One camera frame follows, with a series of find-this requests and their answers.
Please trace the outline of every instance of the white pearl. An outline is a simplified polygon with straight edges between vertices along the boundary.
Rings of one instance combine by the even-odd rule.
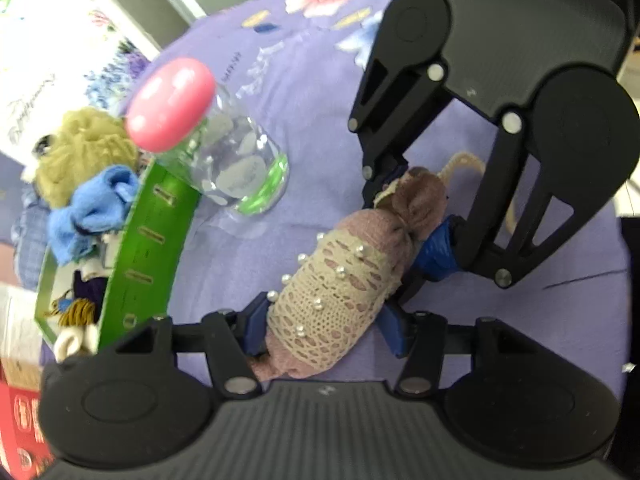
[[[364,246],[364,245],[359,245],[359,246],[357,246],[357,247],[356,247],[356,250],[355,250],[355,251],[353,251],[353,252],[354,252],[354,254],[356,255],[356,258],[357,258],[357,259],[359,259],[359,260],[363,260],[363,259],[364,259],[365,254],[366,254],[366,252],[367,252],[367,247],[366,247],[366,246]]]

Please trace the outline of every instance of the green box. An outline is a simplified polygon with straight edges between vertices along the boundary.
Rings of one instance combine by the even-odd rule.
[[[127,218],[107,284],[98,324],[99,348],[149,317],[166,314],[175,270],[199,199],[199,192],[159,164],[148,168]],[[45,313],[49,311],[51,301],[64,292],[56,276],[71,286],[66,273],[72,275],[75,268],[74,264],[58,268],[55,257],[47,250],[38,286],[35,320],[50,346],[57,336],[52,319]]]

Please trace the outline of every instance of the beige cord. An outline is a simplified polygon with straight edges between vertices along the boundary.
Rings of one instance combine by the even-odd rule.
[[[484,175],[484,171],[486,170],[486,164],[480,160],[473,153],[469,152],[457,152],[455,153],[448,161],[448,163],[442,168],[442,171],[438,173],[438,177],[441,181],[443,181],[444,185],[449,187],[449,181],[453,176],[454,171],[457,168],[472,168],[476,170],[480,175]],[[509,208],[507,209],[507,214],[504,217],[504,225],[507,228],[507,231],[513,235],[513,232],[516,230],[516,208],[513,200],[509,204]]]

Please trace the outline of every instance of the purple tablecloth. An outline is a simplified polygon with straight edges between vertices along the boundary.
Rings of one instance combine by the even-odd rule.
[[[287,192],[261,218],[245,222],[203,200],[194,216],[175,277],[169,314],[194,322],[220,308],[241,310],[260,290],[278,289],[296,269],[296,255],[314,250],[318,231],[361,207],[362,154],[346,127],[380,10],[390,0],[253,0],[200,20],[168,47],[158,66],[190,56],[242,96],[249,114],[289,155]],[[469,46],[473,56],[473,47]],[[411,164],[439,171],[455,152],[486,160],[495,127],[453,102],[411,147]],[[527,168],[516,196],[522,209],[536,168]],[[479,176],[462,172],[449,189],[449,213],[465,215]],[[561,208],[543,221],[562,219]],[[512,289],[457,274],[429,284],[410,303],[473,323],[495,316],[596,375],[618,395],[628,339],[627,256],[612,205]],[[180,366],[203,381],[201,356]],[[402,363],[382,336],[369,330],[338,365],[321,377],[393,380]],[[450,358],[442,384],[466,371],[469,360]]]

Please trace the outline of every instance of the cream crochet lace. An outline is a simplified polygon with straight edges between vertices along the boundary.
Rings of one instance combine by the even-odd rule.
[[[374,247],[356,255],[362,245],[347,231],[327,233],[270,308],[274,335],[318,371],[331,368],[353,347],[400,284]]]

